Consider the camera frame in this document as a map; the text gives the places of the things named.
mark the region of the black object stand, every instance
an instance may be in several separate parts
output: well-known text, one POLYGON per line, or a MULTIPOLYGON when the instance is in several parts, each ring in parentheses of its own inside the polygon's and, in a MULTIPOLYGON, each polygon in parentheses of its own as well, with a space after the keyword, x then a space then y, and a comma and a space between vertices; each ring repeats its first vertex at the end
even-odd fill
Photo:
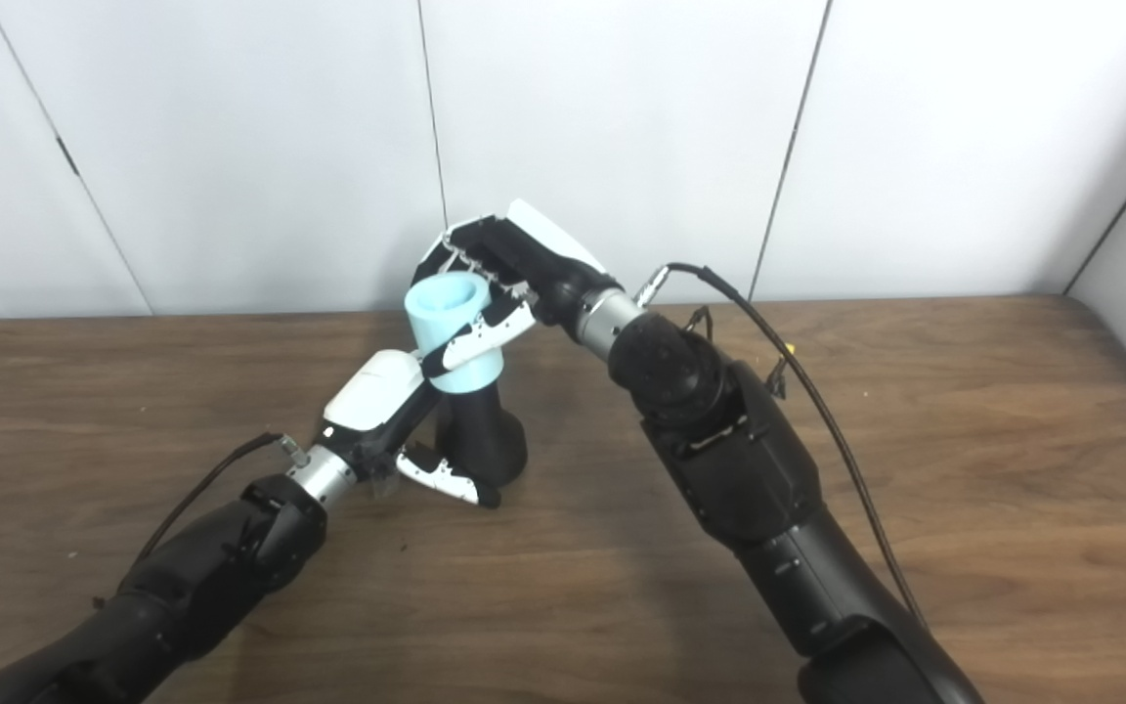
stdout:
POLYGON ((437 449, 466 475, 500 489, 524 472, 524 426, 501 407, 498 383, 446 393, 437 420, 437 449))

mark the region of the wooden table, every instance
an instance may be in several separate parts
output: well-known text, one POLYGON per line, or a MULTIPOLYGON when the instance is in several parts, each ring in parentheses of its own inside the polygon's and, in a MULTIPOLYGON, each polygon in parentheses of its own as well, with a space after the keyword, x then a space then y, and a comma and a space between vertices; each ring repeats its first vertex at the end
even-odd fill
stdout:
MULTIPOLYGON (((1126 704, 1126 356, 1055 297, 760 306, 830 400, 939 640, 991 703, 1126 704)), ((671 308, 676 320, 685 308, 671 308)), ((733 308, 716 340, 774 360, 733 308)), ((197 476, 314 431, 399 313, 0 322, 0 665, 107 596, 197 476)), ((798 701, 798 660, 602 367, 507 351, 530 464, 498 511, 351 498, 307 571, 153 701, 798 701)), ((822 425, 787 410, 878 556, 822 425)), ((282 466, 253 456, 196 508, 282 466)))

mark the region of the cable connector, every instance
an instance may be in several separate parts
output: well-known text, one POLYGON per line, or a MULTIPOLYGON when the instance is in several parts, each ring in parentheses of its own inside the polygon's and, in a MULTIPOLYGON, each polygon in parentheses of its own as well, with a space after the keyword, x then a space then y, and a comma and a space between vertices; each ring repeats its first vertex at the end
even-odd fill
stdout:
POLYGON ((285 454, 289 455, 289 461, 294 464, 295 469, 303 469, 312 461, 307 452, 303 452, 303 448, 298 446, 298 442, 293 437, 282 435, 280 440, 277 440, 277 445, 280 445, 285 454))
POLYGON ((637 303, 638 306, 649 306, 649 303, 658 295, 658 289, 663 288, 667 284, 667 275, 670 275, 671 269, 667 267, 667 264, 654 270, 654 275, 649 277, 645 285, 637 289, 637 295, 633 296, 633 302, 637 303))

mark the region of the black cable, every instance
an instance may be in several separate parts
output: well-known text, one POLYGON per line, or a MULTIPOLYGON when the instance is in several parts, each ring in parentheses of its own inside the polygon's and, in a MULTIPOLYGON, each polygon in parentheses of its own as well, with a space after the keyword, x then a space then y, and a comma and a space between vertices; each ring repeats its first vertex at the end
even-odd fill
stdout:
POLYGON ((142 552, 137 553, 137 560, 134 560, 133 564, 136 565, 137 562, 143 561, 148 555, 151 555, 151 552, 153 552, 153 549, 159 545, 160 540, 164 536, 164 534, 167 534, 169 527, 176 523, 176 518, 179 518, 180 515, 185 513, 185 508, 189 508, 189 505, 193 504, 195 499, 199 498, 199 494, 206 490, 207 485, 212 485, 212 482, 215 481, 215 478, 220 476, 220 473, 229 469, 229 464, 236 463, 238 460, 245 457, 245 455, 251 454, 251 452, 254 452, 260 447, 267 447, 268 445, 271 445, 272 442, 280 440, 282 437, 283 436, 279 433, 265 433, 263 435, 256 437, 253 440, 243 442, 233 452, 229 452, 227 457, 220 460, 220 464, 215 464, 214 467, 211 467, 211 471, 206 472, 206 476, 202 478, 202 481, 197 482, 197 485, 194 485, 194 489, 191 489, 189 493, 185 494, 185 498, 180 500, 180 504, 176 504, 176 508, 171 509, 171 513, 168 514, 164 522, 159 525, 155 532, 153 532, 151 540, 148 540, 146 544, 142 546, 142 552))
POLYGON ((814 386, 814 382, 811 381, 810 375, 802 368, 801 362, 796 359, 794 353, 789 351, 788 345, 785 344, 781 336, 776 330, 772 330, 772 326, 757 311, 753 304, 739 293, 736 288, 733 288, 732 284, 729 284, 727 280, 724 280, 723 277, 711 270, 709 267, 696 267, 692 264, 673 262, 667 264, 667 268, 674 271, 691 273, 703 284, 711 285, 711 288, 715 288, 718 293, 723 293, 725 297, 732 300, 733 303, 736 303, 738 308, 741 308, 742 312, 745 312, 745 315, 750 317, 750 320, 754 321, 756 326, 759 326, 759 330, 762 330, 767 339, 770 340, 770 344, 776 346, 777 351, 781 354, 781 358, 787 362, 789 368, 794 369, 794 375, 801 381, 802 389, 805 389, 811 401, 814 402, 814 407, 819 411, 819 417, 823 419, 823 425, 828 426, 828 433, 832 435, 832 440, 835 442, 837 449, 841 452, 841 460, 844 461, 846 470, 849 471, 850 481, 854 482, 855 489, 858 491, 858 499, 863 501, 863 511, 867 514, 867 522, 870 523, 872 532, 876 535, 876 544, 879 545, 881 555, 885 556, 885 564, 888 565, 890 574, 893 576, 893 582, 897 583, 897 590, 902 594, 902 601, 906 603, 908 611, 911 611, 914 618, 920 621, 920 625, 924 629, 929 627, 929 623, 923 617, 923 612, 920 611, 919 603, 915 601, 915 596, 911 592, 911 585, 908 583, 906 576, 902 573, 902 565, 899 565, 897 556, 893 555, 893 545, 888 543, 885 526, 881 524, 879 515, 876 513, 876 504, 872 500, 867 482, 863 480, 863 470, 858 469, 858 460, 855 458, 854 451, 849 449, 846 436, 841 435, 840 425, 837 425, 837 419, 833 418, 832 411, 828 410, 828 404, 823 401, 823 396, 819 393, 819 389, 814 386))

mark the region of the light blue cup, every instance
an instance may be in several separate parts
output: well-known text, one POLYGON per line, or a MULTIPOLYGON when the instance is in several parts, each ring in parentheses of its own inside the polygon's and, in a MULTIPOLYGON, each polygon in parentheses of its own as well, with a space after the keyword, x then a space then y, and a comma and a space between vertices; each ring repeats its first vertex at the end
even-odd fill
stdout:
MULTIPOLYGON (((403 304, 419 350, 426 355, 449 342, 463 326, 475 320, 490 300, 489 282, 472 271, 446 271, 411 286, 403 304)), ((501 366, 501 349, 491 349, 434 378, 434 386, 446 393, 483 389, 498 378, 501 366)))

